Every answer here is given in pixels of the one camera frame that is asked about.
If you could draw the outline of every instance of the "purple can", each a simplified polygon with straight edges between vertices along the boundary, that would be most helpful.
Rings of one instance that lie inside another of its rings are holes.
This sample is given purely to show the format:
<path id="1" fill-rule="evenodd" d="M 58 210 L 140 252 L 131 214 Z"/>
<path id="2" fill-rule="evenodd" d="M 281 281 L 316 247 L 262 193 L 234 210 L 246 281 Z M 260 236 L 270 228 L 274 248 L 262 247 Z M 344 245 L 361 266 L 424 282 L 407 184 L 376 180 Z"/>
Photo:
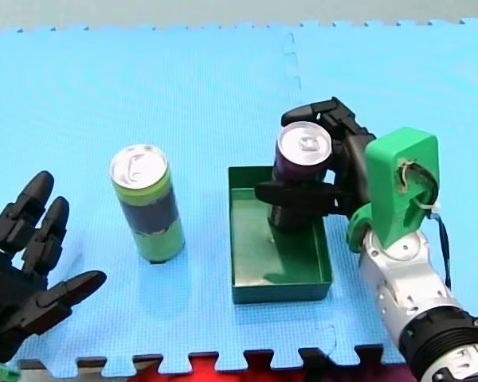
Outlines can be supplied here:
<path id="1" fill-rule="evenodd" d="M 282 129 L 276 142 L 272 179 L 276 181 L 322 181 L 331 160 L 332 139 L 316 123 L 294 122 Z M 311 224 L 310 216 L 270 206 L 270 223 L 282 231 L 299 231 Z"/>

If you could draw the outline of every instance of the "red surface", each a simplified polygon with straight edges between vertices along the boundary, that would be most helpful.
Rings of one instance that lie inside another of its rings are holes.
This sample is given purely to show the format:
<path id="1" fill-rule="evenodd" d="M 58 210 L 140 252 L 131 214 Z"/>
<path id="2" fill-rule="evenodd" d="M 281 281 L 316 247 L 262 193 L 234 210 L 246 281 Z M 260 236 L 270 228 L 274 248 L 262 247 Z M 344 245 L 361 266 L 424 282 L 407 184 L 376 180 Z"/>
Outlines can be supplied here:
<path id="1" fill-rule="evenodd" d="M 304 382 L 307 370 L 274 372 L 269 369 L 270 358 L 249 357 L 245 372 L 215 372 L 216 357 L 191 358 L 193 373 L 187 376 L 162 376 L 157 367 L 148 368 L 129 382 Z M 362 361 L 355 367 L 331 366 L 321 382 L 415 382 L 404 366 L 383 366 L 378 361 Z"/>

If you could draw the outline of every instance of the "can lid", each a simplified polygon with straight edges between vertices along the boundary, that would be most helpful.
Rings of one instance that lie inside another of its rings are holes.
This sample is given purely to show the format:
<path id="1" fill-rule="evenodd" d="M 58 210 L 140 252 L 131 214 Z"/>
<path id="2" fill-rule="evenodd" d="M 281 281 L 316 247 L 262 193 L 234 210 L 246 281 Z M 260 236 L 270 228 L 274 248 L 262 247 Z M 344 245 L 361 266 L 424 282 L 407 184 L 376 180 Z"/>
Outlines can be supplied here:
<path id="1" fill-rule="evenodd" d="M 282 129 L 278 148 L 288 161 L 313 166 L 331 156 L 332 140 L 329 133 L 316 123 L 299 121 Z"/>
<path id="2" fill-rule="evenodd" d="M 165 154 L 154 146 L 122 149 L 110 162 L 112 180 L 126 189 L 145 189 L 156 184 L 168 170 Z"/>

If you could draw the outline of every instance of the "can label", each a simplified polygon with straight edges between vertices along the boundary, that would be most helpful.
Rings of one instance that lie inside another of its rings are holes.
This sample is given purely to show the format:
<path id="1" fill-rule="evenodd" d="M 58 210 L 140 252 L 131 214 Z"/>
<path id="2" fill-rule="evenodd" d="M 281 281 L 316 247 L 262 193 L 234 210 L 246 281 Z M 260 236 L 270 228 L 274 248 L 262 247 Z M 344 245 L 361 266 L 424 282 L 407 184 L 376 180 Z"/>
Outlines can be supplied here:
<path id="1" fill-rule="evenodd" d="M 149 205 L 129 205 L 123 201 L 120 201 L 120 205 L 129 227 L 137 234 L 162 234 L 178 219 L 173 187 L 170 187 L 167 195 Z"/>

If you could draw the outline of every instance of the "black wire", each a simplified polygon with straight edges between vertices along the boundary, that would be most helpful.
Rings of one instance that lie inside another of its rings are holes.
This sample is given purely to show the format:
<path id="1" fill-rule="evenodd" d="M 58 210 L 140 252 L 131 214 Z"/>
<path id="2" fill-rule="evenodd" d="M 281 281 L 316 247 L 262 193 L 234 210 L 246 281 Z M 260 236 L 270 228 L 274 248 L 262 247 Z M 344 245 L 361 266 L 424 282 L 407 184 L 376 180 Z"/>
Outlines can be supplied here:
<path id="1" fill-rule="evenodd" d="M 439 224 L 439 239 L 441 240 L 441 251 L 443 252 L 443 260 L 445 261 L 445 284 L 448 289 L 452 289 L 452 276 L 449 264 L 449 242 L 448 233 L 446 232 L 445 223 L 438 213 L 431 213 L 430 219 L 434 219 Z"/>
<path id="2" fill-rule="evenodd" d="M 432 191 L 430 197 L 427 201 L 419 201 L 423 205 L 434 205 L 437 201 L 437 196 L 439 194 L 439 185 L 437 184 L 436 178 L 428 171 L 425 167 L 418 165 L 417 163 L 410 163 L 407 165 L 407 168 L 420 177 L 423 177 L 428 181 L 432 186 Z M 448 233 L 446 232 L 446 226 L 441 216 L 438 213 L 432 213 L 429 209 L 427 212 L 427 217 L 429 219 L 435 220 L 439 224 L 439 239 L 441 242 L 441 252 L 443 254 L 443 260 L 445 263 L 445 285 L 451 290 L 452 289 L 452 276 L 450 271 L 450 251 L 449 251 L 449 240 Z"/>

